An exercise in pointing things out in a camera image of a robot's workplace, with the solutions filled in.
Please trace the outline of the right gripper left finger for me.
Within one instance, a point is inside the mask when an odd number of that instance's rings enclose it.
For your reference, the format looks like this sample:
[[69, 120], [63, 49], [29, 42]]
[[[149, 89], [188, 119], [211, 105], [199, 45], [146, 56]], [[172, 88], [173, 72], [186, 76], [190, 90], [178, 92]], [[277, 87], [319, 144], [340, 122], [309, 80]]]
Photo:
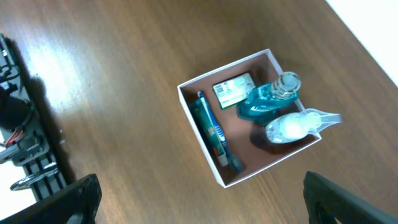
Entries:
[[1, 223], [94, 223], [101, 198], [98, 177], [89, 174]]

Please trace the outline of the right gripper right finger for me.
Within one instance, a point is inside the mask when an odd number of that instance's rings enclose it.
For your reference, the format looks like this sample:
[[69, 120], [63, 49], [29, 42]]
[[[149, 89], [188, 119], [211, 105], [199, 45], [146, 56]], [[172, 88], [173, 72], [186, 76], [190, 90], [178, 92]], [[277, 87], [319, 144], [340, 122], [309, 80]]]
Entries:
[[316, 172], [303, 180], [303, 197], [308, 222], [316, 223], [397, 223], [397, 217], [357, 197]]

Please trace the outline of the clear spray bottle purple liquid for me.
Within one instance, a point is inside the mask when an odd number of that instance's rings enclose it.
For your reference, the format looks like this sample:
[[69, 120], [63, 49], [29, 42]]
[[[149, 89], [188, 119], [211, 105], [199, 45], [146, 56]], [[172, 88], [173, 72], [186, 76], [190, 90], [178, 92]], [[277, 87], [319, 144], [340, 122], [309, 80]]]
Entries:
[[340, 114], [309, 108], [274, 119], [265, 127], [265, 134], [271, 143], [285, 144], [303, 139], [309, 134], [318, 134], [341, 122]]

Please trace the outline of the blue white toothbrush with cap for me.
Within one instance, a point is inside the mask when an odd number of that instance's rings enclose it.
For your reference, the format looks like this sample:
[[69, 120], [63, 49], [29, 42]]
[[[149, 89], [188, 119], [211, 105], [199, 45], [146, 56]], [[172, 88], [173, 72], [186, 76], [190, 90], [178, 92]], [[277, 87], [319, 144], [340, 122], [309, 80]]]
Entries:
[[217, 138], [218, 138], [218, 141], [219, 141], [219, 143], [221, 144], [221, 146], [223, 148], [224, 156], [225, 156], [225, 158], [226, 158], [226, 160], [228, 162], [228, 165], [230, 165], [232, 167], [232, 169], [235, 171], [235, 173], [242, 172], [243, 171], [243, 165], [242, 165], [242, 163], [240, 162], [240, 160], [239, 160], [239, 158], [237, 156], [231, 154], [231, 152], [229, 150], [229, 147], [227, 145], [227, 142], [226, 142], [226, 138], [225, 138], [224, 132], [223, 132], [220, 124], [216, 120], [216, 117], [215, 117], [215, 115], [213, 113], [213, 110], [211, 109], [211, 107], [210, 107], [210, 105], [209, 105], [204, 93], [202, 91], [198, 91], [197, 95], [198, 95], [200, 101], [202, 102], [202, 105], [203, 105], [203, 107], [204, 107], [204, 109], [205, 109], [205, 111], [206, 111], [206, 113], [207, 113], [212, 125], [213, 125], [213, 128], [214, 128], [214, 130], [216, 132], [216, 135], [217, 135]]

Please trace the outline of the teal mouthwash bottle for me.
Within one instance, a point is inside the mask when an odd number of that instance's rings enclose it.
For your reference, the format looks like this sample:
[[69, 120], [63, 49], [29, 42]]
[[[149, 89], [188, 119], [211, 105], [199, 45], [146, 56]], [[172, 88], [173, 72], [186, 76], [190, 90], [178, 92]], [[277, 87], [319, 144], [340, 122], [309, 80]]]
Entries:
[[246, 101], [237, 106], [238, 117], [255, 123], [266, 123], [277, 110], [299, 98], [301, 79], [295, 72], [284, 72], [272, 83], [254, 88]]

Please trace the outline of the green white soap box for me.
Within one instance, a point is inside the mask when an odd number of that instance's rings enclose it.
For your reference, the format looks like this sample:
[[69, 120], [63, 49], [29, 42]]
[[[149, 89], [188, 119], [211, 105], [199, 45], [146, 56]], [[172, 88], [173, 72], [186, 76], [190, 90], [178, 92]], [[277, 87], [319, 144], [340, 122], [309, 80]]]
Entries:
[[240, 103], [248, 98], [250, 92], [256, 87], [249, 72], [216, 83], [212, 89], [222, 110]]

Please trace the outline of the Colgate toothpaste tube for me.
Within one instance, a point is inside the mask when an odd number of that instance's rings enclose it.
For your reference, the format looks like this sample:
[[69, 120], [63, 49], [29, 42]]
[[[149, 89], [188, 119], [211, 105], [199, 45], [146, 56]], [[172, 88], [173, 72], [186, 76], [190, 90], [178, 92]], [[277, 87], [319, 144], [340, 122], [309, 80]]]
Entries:
[[219, 142], [215, 128], [213, 127], [201, 100], [196, 100], [190, 105], [190, 111], [195, 120], [200, 134], [208, 148], [209, 153], [217, 160], [221, 167], [229, 165], [226, 153]]

